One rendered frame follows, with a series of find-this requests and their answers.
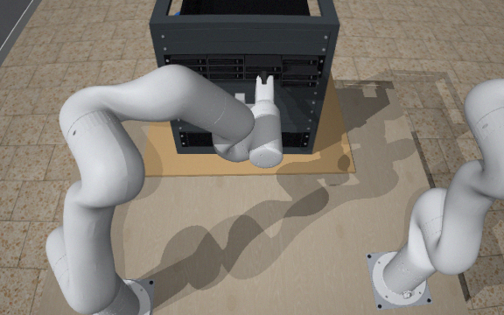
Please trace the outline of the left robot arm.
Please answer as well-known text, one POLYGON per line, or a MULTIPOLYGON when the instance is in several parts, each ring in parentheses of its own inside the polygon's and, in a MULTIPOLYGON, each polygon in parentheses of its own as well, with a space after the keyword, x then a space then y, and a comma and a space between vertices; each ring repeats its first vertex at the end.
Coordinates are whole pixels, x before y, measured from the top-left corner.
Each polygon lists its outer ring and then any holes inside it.
POLYGON ((176 119, 211 132, 216 153, 228 161, 249 159, 254 166, 271 168, 283 160, 275 105, 245 105, 245 94, 233 97, 186 66, 161 66, 129 82, 85 87, 71 95, 59 125, 81 179, 68 189, 63 225, 49 234, 45 249, 75 311, 151 315, 146 289, 116 273, 111 245, 116 206, 133 200, 145 178, 143 158, 121 122, 176 119))

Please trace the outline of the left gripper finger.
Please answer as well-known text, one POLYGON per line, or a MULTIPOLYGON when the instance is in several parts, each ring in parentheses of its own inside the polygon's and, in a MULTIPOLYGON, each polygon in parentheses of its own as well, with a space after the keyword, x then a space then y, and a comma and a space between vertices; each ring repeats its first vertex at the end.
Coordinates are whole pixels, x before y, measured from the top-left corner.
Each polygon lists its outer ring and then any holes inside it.
POLYGON ((266 78, 268 79, 269 77, 269 73, 266 73, 266 71, 262 71, 261 73, 257 73, 257 76, 259 75, 259 77, 262 79, 262 84, 263 85, 266 85, 266 78), (267 77, 268 76, 268 77, 267 77))

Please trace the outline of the black metal rack frame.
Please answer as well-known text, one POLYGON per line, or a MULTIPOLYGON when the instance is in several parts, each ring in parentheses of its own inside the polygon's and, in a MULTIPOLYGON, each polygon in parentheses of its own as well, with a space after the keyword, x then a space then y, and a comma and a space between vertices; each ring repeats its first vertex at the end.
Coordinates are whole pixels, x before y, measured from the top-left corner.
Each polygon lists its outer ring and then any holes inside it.
MULTIPOLYGON (((317 1, 321 16, 311 16, 307 0, 183 0, 168 16, 172 0, 157 0, 149 22, 157 67, 172 55, 244 55, 244 65, 245 55, 318 56, 316 88, 274 80, 283 154, 312 154, 340 30, 333 0, 317 1)), ((211 132, 170 124, 178 154, 217 154, 211 132)))

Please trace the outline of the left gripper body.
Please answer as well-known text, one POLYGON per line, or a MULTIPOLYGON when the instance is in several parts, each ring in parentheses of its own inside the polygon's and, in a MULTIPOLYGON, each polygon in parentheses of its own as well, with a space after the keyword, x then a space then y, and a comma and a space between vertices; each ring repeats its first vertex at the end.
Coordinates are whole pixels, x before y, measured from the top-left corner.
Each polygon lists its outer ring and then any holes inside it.
POLYGON ((259 77, 259 75, 256 78, 255 105, 260 103, 269 103, 275 105, 274 77, 272 75, 270 75, 267 79, 266 85, 262 84, 262 79, 259 77))

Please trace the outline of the tan flat board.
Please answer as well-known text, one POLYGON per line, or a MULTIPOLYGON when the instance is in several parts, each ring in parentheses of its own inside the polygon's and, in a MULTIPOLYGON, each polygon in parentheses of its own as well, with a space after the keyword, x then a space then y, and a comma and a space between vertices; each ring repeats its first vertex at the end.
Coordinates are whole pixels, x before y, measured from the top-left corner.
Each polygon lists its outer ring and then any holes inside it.
POLYGON ((260 168, 218 154, 178 154, 170 122, 150 122, 144 153, 145 177, 255 176, 355 173, 340 103, 330 72, 312 154, 283 154, 282 162, 260 168))

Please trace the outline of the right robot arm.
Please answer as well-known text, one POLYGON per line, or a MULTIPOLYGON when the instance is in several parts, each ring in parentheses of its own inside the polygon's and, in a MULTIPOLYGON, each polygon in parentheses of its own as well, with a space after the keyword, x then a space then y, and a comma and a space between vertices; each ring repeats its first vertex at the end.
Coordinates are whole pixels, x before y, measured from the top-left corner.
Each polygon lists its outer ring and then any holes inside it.
POLYGON ((462 164, 448 189, 423 192, 412 208, 408 241, 374 264, 374 287, 393 305, 415 303, 435 271, 469 270, 480 252, 487 211, 496 199, 504 200, 504 78, 473 87, 464 113, 483 159, 462 164))

